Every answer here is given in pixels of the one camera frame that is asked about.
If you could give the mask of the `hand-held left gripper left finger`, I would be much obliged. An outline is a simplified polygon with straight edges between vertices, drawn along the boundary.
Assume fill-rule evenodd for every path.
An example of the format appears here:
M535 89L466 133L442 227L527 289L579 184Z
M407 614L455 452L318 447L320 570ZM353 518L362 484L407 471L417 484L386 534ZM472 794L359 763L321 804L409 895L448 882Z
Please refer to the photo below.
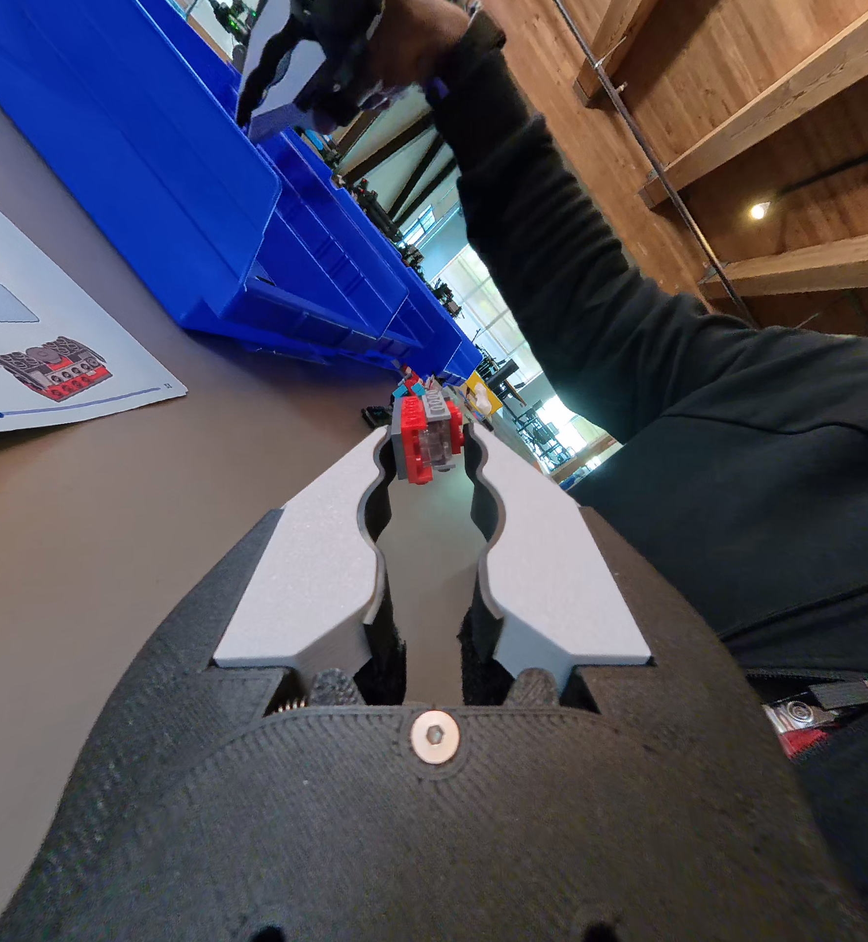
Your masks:
M291 668L303 679L354 677L381 642L369 639L386 597L377 546L392 519L391 435L369 433L281 508L213 655L226 669Z

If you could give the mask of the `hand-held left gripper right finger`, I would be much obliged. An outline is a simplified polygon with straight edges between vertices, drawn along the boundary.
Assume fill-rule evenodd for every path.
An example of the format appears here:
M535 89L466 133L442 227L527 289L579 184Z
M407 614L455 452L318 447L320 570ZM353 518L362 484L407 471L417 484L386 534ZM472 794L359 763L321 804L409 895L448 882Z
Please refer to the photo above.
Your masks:
M511 677L537 668L565 689L579 666L652 658L579 505L481 426L471 426L477 563L473 649Z

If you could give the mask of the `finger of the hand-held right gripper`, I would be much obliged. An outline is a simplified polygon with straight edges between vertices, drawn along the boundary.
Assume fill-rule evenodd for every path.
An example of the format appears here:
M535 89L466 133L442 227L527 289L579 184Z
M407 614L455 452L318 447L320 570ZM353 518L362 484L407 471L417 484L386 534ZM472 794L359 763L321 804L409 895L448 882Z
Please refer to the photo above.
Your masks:
M316 79L325 64L322 46L296 35L295 47L281 64L286 71L268 89L247 127L247 138L254 145L293 125L311 124L312 104L307 104L307 97L315 90Z
M275 80L286 71L281 63L296 45L296 26L291 1L261 2L244 54L236 124L248 127L254 110Z

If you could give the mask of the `red and grey brick assembly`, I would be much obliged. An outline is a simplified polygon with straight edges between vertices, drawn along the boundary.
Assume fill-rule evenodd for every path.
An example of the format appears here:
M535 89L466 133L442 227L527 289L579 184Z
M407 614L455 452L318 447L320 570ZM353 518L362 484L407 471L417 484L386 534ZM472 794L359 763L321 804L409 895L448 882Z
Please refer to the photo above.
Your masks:
M395 395L390 438L397 477L425 485L456 465L465 439L456 404L440 388L420 390Z

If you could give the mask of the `person's right forearm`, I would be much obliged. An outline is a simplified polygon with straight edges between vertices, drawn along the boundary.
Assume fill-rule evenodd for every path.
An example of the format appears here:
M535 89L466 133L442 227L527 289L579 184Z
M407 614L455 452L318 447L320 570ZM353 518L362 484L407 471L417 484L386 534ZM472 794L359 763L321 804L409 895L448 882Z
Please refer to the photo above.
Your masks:
M696 297L630 265L531 114L487 16L436 55L425 91L456 158L468 241L569 409L626 443L698 386L686 347L711 326Z

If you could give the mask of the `grey-brown desk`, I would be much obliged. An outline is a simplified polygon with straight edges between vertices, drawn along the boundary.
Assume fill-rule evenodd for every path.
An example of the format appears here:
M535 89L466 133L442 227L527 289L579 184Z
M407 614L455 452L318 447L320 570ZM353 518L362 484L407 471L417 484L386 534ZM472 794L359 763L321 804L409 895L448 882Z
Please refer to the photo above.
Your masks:
M357 444L391 371L183 332L0 109L0 210L187 387L0 434L0 913L135 653L255 524Z

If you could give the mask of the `person's right hand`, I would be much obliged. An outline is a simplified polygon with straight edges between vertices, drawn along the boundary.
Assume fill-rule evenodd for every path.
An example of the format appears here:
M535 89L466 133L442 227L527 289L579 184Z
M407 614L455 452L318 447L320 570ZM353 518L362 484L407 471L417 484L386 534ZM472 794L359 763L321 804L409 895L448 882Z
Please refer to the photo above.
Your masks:
M503 64L503 34L478 6L446 1L385 2L357 79L363 110L382 110L408 88L437 108Z

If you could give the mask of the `blue plastic storage bin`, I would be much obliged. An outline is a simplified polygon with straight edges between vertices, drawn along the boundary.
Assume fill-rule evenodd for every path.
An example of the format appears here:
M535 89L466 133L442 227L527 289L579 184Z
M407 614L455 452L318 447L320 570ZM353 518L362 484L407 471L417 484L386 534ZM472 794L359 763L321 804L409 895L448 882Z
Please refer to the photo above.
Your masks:
M271 137L258 152L279 193L257 256L221 311L201 303L176 323L315 363L394 360L393 351L415 342L392 334L405 290L343 216L329 169L295 132Z
M280 184L138 2L0 2L0 107L176 323L251 340Z
M352 222L356 234L361 236L382 272L394 277L399 288L405 290L405 299L393 315L391 328L399 334L411 333L418 341L415 359L421 360L422 371L429 373L436 365L435 353L440 349L440 306L428 288L421 285L421 277L404 261L404 235L396 227L386 210L381 206L376 193L360 191L357 195L368 197L367 206L362 206L349 190L333 187L333 195L340 205L343 216Z
M463 384L482 361L481 352L413 268L398 265L398 276L407 297L393 319L392 334L415 342L393 351L392 357L422 377Z

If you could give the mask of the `yellow box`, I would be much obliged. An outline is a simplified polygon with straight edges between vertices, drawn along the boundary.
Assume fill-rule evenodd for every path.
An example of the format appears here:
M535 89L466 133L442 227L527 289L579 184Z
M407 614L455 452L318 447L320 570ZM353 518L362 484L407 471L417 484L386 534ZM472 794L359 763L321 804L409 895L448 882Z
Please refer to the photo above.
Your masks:
M463 397L469 410L489 430L492 430L496 417L501 412L502 403L487 383L473 371L463 384Z

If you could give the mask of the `person in dark sweater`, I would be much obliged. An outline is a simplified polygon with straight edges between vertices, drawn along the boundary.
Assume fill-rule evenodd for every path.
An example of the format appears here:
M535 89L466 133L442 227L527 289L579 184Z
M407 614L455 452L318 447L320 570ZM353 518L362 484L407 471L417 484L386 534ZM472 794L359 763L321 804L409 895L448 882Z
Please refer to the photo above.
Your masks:
M555 371L623 448L580 486L749 683L868 678L868 338L652 288L569 305Z

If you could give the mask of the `brick instruction booklet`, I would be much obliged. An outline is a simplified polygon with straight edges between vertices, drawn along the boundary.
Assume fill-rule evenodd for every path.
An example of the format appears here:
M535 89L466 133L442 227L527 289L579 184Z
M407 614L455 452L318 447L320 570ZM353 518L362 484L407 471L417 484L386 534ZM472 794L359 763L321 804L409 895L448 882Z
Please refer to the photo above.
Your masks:
M0 433L103 418L187 392L0 211Z

